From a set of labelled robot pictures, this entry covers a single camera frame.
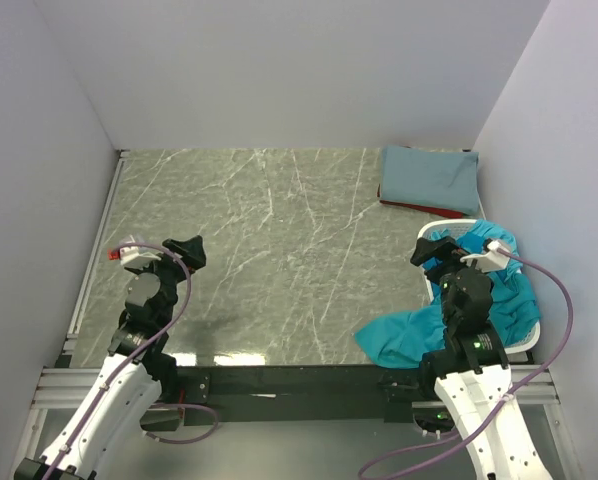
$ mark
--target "white wall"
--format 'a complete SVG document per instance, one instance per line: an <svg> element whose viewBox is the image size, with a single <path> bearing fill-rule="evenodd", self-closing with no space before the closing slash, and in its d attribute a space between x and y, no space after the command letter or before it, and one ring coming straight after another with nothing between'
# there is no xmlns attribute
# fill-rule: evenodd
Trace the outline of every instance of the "white wall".
<svg viewBox="0 0 598 480"><path fill-rule="evenodd" d="M598 0L552 0L475 147L488 218L560 276L575 305L552 369L587 478L598 479ZM544 312L539 355L562 335L565 307L532 275Z"/></svg>
<svg viewBox="0 0 598 480"><path fill-rule="evenodd" d="M37 0L117 148L471 147L547 0Z"/></svg>
<svg viewBox="0 0 598 480"><path fill-rule="evenodd" d="M32 1L0 0L0 480L65 338L114 164Z"/></svg>

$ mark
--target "blue cloth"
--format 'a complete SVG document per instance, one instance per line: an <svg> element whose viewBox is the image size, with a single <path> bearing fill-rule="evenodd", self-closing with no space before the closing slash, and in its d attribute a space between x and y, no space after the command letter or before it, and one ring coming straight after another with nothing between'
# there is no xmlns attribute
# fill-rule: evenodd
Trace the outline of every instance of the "blue cloth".
<svg viewBox="0 0 598 480"><path fill-rule="evenodd" d="M381 199L474 214L479 211L477 152L426 152L386 147L381 152Z"/></svg>
<svg viewBox="0 0 598 480"><path fill-rule="evenodd" d="M448 231L434 232L432 238L448 234ZM486 238L502 239L517 254L514 236L485 220L475 222L468 233L456 240L469 252L481 253ZM490 320L506 346L525 338L541 318L528 277L517 271L520 267L521 263L510 260L505 270L488 274L494 284ZM433 293L430 306L416 312L378 317L355 334L357 344L375 364L387 368L415 368L424 353L444 347L441 299L438 289L433 289Z"/></svg>

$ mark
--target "purple cable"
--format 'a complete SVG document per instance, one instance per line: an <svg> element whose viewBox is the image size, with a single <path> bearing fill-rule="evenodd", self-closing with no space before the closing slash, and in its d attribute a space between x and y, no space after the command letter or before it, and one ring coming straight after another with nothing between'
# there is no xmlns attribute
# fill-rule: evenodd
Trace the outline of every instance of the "purple cable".
<svg viewBox="0 0 598 480"><path fill-rule="evenodd" d="M529 260L524 260L516 255L513 255L512 253L508 252L507 250L504 249L497 249L497 252L501 253L502 255L505 255L508 258L512 258L513 260L517 260L521 263L523 263L524 265L528 265L529 267L534 268L535 270L539 270L541 273L543 273L544 275L548 276L553 282L555 282L557 284L557 286L559 287L559 289L561 290L561 293L563 293L563 296L566 300L566 306L568 308L568 322L566 324L566 331L563 335L563 338L561 339L561 342L559 342L559 345L557 345L557 348L555 349L555 351L553 352L552 355L550 355L550 357L548 358L548 360L546 360L545 362L543 362L534 372L528 374L527 376L525 376L519 383L515 383L512 387L510 387L510 389L506 392L509 395L513 395L517 390L519 390L521 387L527 385L528 383L530 383L530 381L535 378L537 375L539 375L540 373L545 372L548 367L552 364L552 362L555 361L555 359L559 356L559 354L561 353L561 351L564 349L564 347L566 346L566 343L568 342L568 338L570 338L570 332L572 332L572 324L574 322L574 309L572 307L572 298L570 298L570 294L568 293L568 289L566 288L566 286L561 282L561 280L559 280L554 274L552 274L551 272L549 272L548 270L546 270L545 268L543 268L540 265L537 265L534 262L531 262ZM485 420L483 421L483 423L479 426L479 428L477 428L474 432L472 432L470 435L468 435L462 442L458 443L457 445L455 445L454 447L449 448L448 450L446 450L445 452L437 455L436 457L433 457L429 460L426 460L424 462L421 462L417 465L413 465L412 467L408 467L404 470L400 470L398 472L392 473L390 475L384 476L384 477L365 477L363 474L373 465L375 465L376 463L379 463L380 461L397 455L399 453L404 453L407 451L411 451L411 450L418 450L419 448L427 448L427 447L432 447L432 446L436 446L436 445L440 445L442 443L447 443L450 442L453 438L449 438L447 440L443 440L441 442L437 442L434 444L428 444L428 445L417 445L416 447L407 447L407 448L402 448L400 450L395 450L393 452L388 452L384 455L382 455L381 457L378 457L374 460L369 461L368 463L366 463L363 467L361 467L361 469L359 470L358 473L358 478L359 480L395 480L397 478L401 478L401 477L405 477L406 475L410 475L412 473L415 472L419 472L421 470L423 470L424 468L430 467L432 465L435 465L436 463L439 463L443 460L445 460L446 458L451 457L452 455L454 455L455 453L459 452L460 450L464 449L467 445L470 444L470 442L472 442L475 438L477 438L479 435L481 435L481 433L488 427L488 425L490 424L490 422L492 422L492 420L495 418L495 416L497 415L497 413L499 413L499 411L503 408L505 404L505 400L499 400L499 402L497 402L497 405L495 405L495 407L492 409L492 411L490 412L490 414L485 418Z"/></svg>
<svg viewBox="0 0 598 480"><path fill-rule="evenodd" d="M132 362L132 360L135 357L137 357L138 355L141 355L141 353L145 349L147 349L150 345L152 345L154 342L156 342L159 339L159 337L161 337L175 323L177 323L177 321L179 320L179 318L181 318L181 315L183 315L184 310L188 306L188 302L190 301L190 296L192 294L192 278L190 277L190 272L188 271L188 267L173 252L171 252L170 250L168 250L165 247L162 247L161 245L153 245L151 243L143 243L143 242L129 242L129 243L124 243L122 245L116 246L112 251L113 252L118 252L122 248L129 248L129 247L143 247L143 248L150 248L152 250L157 250L157 251L159 251L159 252L161 252L161 253L169 256L177 264L179 264L179 266L181 267L181 269L184 271L184 273L186 275L186 296L183 299L183 303L181 304L181 308L177 311L177 314L172 317L172 320L170 320L170 323L168 323L168 325L166 325L161 330L159 330L157 333L155 333L152 337L150 337L146 343L144 343L139 348L137 348L134 352L132 352L130 355L128 355L128 357L126 357L126 359L123 362L121 362L117 366L117 368L115 368L112 371L112 373L108 376L108 378L106 378L106 380L105 380L105 384L106 385L110 385L112 383L112 381L117 377L117 375L119 375L119 373L130 362ZM90 405L88 406L88 408L84 412L83 417L81 417L81 420L79 420L79 422L77 423L77 426L75 427L75 429L72 431L72 433L70 434L70 436L66 440L66 446L67 446L67 450L68 451L70 450L70 448L72 447L72 444L74 443L74 441L77 439L77 437L79 436L79 434L83 430L83 427L85 427L86 423L88 423L88 420L90 419L90 417L92 416L93 412L97 408L97 405L99 405L99 402L101 402L101 399L103 398L103 396L105 395L105 393L106 393L106 390L99 389L99 391L97 392L97 394L95 395L95 397L92 399L92 402L90 403ZM50 476L52 475L52 472L59 466L59 464L61 463L61 460L63 460L63 457L66 456L66 453L67 453L67 451L64 451L64 450L60 450L59 451L59 453L55 457L54 461L50 464L50 466L48 467L48 470L46 470L46 473L41 478L41 480L49 480L50 479Z"/></svg>
<svg viewBox="0 0 598 480"><path fill-rule="evenodd" d="M210 435L215 433L215 430L219 428L219 414L216 410L213 410L210 407L206 407L205 405L195 405L193 403L155 403L150 408L192 408L194 410L201 410L202 412L209 413L213 416L213 424L206 433L199 435L195 438L190 438L188 440L170 440L168 438L161 438L155 435L152 432L146 432L146 437L152 438L153 440L157 440L160 443L168 443L170 445L190 445L191 443L200 442L201 440L208 438Z"/></svg>

